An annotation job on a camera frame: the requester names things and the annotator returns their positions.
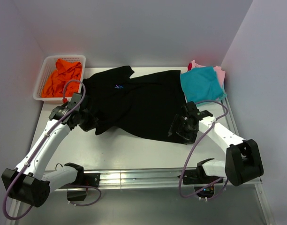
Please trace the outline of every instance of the logo on shirt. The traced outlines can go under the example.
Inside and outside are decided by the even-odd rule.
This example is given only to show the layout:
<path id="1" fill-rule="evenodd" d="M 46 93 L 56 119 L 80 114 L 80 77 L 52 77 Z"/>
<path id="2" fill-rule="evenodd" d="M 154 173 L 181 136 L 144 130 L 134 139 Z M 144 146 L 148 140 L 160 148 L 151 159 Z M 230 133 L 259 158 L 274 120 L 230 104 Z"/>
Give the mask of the logo on shirt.
<path id="1" fill-rule="evenodd" d="M 116 85 L 114 88 L 116 88 L 116 89 L 123 89 L 124 87 L 122 85 Z"/>

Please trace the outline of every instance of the plastic basket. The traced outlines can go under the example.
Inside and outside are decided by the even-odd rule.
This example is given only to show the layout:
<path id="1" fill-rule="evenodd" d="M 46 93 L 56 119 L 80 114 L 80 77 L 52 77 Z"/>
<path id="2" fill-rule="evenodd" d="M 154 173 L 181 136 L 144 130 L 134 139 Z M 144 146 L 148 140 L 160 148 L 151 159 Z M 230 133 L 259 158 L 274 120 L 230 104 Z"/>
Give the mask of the plastic basket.
<path id="1" fill-rule="evenodd" d="M 62 98 L 61 97 L 41 97 L 42 90 L 44 89 L 46 80 L 48 79 L 49 75 L 56 69 L 56 61 L 58 59 L 63 59 L 68 62 L 81 62 L 82 65 L 82 73 L 80 81 L 83 80 L 84 75 L 84 69 L 85 69 L 85 61 L 86 58 L 83 55 L 53 55 L 46 57 L 44 63 L 42 64 L 38 79 L 36 81 L 35 89 L 33 92 L 33 98 L 35 100 L 41 100 L 49 104 L 62 104 Z"/>

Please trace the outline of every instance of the robotic arm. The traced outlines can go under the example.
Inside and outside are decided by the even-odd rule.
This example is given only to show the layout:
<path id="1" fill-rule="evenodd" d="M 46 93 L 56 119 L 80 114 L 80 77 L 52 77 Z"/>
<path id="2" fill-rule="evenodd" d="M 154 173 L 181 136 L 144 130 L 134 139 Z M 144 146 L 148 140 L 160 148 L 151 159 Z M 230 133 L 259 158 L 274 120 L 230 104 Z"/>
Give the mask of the robotic arm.
<path id="1" fill-rule="evenodd" d="M 9 197 L 39 207 L 47 200 L 50 192 L 66 184 L 82 183 L 83 167 L 73 163 L 65 164 L 60 170 L 44 174 L 55 150 L 75 126 L 79 125 L 84 131 L 97 126 L 98 119 L 91 114 L 92 105 L 88 96 L 85 96 L 82 103 L 62 120 L 63 116 L 76 107 L 81 99 L 80 93 L 74 93 L 70 102 L 53 109 L 44 132 L 28 155 L 14 170 L 4 171 L 2 180 L 6 190 L 10 187 Z M 62 120 L 61 123 L 48 134 L 47 131 L 59 123 L 59 120 Z M 223 125 L 214 122 L 215 118 L 211 113 L 200 112 L 193 102 L 189 102 L 183 107 L 183 115 L 176 115 L 169 131 L 169 134 L 177 133 L 188 143 L 193 143 L 198 131 L 205 133 L 214 126 L 207 135 L 224 151 L 226 160 L 218 161 L 211 158 L 198 163 L 197 183 L 204 184 L 205 181 L 215 177 L 227 177 L 233 185 L 238 186 L 261 176 L 264 171 L 256 142 L 246 141 Z"/>

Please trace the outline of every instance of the black t-shirt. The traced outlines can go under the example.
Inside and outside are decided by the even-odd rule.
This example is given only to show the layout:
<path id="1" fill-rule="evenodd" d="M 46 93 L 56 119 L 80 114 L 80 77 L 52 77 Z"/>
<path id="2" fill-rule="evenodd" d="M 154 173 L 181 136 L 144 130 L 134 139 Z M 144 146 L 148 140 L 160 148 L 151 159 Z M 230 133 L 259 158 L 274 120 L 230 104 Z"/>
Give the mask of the black t-shirt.
<path id="1" fill-rule="evenodd" d="M 110 69 L 84 79 L 86 94 L 98 110 L 99 135 L 117 126 L 138 137 L 165 142 L 184 140 L 168 131 L 176 114 L 181 114 L 185 97 L 180 70 L 170 70 L 131 78 L 130 66 Z"/>

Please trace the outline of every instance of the red cloth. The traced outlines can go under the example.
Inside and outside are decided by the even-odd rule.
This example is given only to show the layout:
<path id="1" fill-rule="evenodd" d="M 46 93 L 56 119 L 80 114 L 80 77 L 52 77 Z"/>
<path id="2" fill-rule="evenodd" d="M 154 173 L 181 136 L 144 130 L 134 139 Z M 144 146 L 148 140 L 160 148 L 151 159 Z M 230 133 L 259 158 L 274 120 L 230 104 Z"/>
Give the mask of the red cloth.
<path id="1" fill-rule="evenodd" d="M 58 59 L 56 68 L 46 80 L 45 87 L 41 93 L 42 98 L 61 98 L 64 85 L 69 80 L 80 80 L 81 78 L 82 65 L 80 62 L 67 62 Z M 78 92 L 79 85 L 77 82 L 71 82 L 65 91 L 65 97 L 72 97 L 74 92 Z"/>

